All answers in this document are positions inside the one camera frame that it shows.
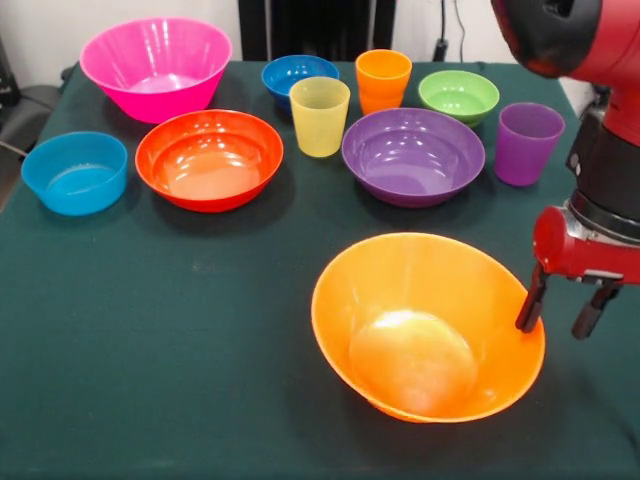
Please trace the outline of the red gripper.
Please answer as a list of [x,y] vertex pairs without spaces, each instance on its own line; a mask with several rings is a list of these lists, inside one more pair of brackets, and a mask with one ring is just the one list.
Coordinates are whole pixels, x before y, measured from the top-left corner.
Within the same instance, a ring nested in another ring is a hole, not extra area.
[[[582,225],[565,207],[546,207],[535,222],[535,265],[531,284],[515,326],[531,333],[541,315],[549,275],[570,279],[603,278],[621,284],[639,284],[639,247],[606,239]],[[572,327],[577,340],[587,339],[610,301],[621,290],[616,283],[602,283],[583,306]]]

